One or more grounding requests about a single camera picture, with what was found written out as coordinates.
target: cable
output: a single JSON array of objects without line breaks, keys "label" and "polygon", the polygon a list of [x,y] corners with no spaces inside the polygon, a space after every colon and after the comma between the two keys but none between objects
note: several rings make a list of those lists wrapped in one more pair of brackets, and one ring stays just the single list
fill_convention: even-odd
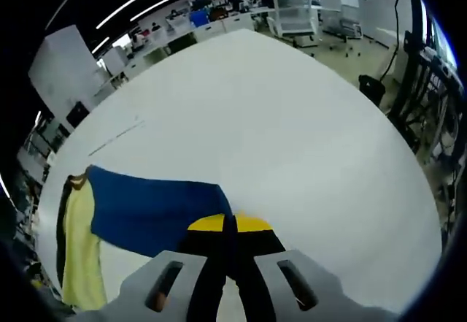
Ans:
[{"label": "cable", "polygon": [[379,81],[382,83],[382,81],[384,80],[384,78],[386,77],[387,75],[387,72],[389,72],[389,69],[390,67],[393,65],[393,62],[394,62],[394,58],[395,56],[397,55],[397,52],[399,51],[399,13],[397,11],[397,5],[399,3],[399,0],[395,0],[395,4],[394,4],[394,10],[395,10],[395,28],[396,28],[396,39],[397,39],[397,43],[395,44],[395,50],[394,50],[394,53],[393,53],[393,57],[391,58],[390,62],[389,62],[389,65],[387,66],[386,68],[386,71],[385,73],[381,76],[381,78],[379,79]]}]

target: desk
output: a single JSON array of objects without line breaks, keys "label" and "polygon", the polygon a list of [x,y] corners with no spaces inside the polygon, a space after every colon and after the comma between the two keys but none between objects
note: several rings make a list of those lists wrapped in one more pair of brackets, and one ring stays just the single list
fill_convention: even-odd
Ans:
[{"label": "desk", "polygon": [[[218,183],[234,212],[268,221],[286,248],[334,273],[360,304],[402,311],[441,253],[430,187],[393,125],[333,70],[252,31],[215,37],[154,65],[67,139],[39,204],[38,254],[57,286],[62,186],[89,164]],[[102,243],[107,298],[147,261]]]}]

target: white tabletop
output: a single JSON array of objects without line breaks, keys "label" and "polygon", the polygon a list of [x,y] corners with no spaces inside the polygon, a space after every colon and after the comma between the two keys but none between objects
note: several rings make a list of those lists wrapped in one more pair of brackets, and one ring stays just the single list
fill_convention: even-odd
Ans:
[{"label": "white tabletop", "polygon": [[[38,254],[56,285],[61,189],[89,164],[218,183],[234,212],[267,220],[287,249],[337,275],[345,294],[364,305],[402,311],[439,260],[435,202],[401,135],[331,69],[248,30],[154,65],[67,139],[39,204]],[[101,249],[111,299],[148,258],[106,243]]]}]

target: yellow cloth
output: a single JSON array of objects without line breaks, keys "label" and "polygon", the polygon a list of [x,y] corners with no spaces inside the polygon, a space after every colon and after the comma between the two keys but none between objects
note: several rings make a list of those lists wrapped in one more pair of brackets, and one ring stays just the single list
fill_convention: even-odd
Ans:
[{"label": "yellow cloth", "polygon": [[99,260],[100,239],[90,231],[93,214],[93,189],[86,181],[79,191],[73,189],[70,193],[63,220],[63,302],[82,310],[97,310],[107,303]]}]

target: blue cloth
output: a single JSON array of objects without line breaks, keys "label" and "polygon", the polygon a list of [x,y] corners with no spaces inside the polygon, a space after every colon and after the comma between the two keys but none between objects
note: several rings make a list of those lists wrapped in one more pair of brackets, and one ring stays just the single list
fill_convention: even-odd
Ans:
[{"label": "blue cloth", "polygon": [[232,211],[219,185],[146,180],[97,166],[88,171],[95,202],[91,232],[119,248],[149,257],[176,250],[188,227]]},{"label": "blue cloth", "polygon": [[190,21],[198,28],[200,26],[209,24],[209,17],[207,11],[204,9],[197,10],[190,13]]}]

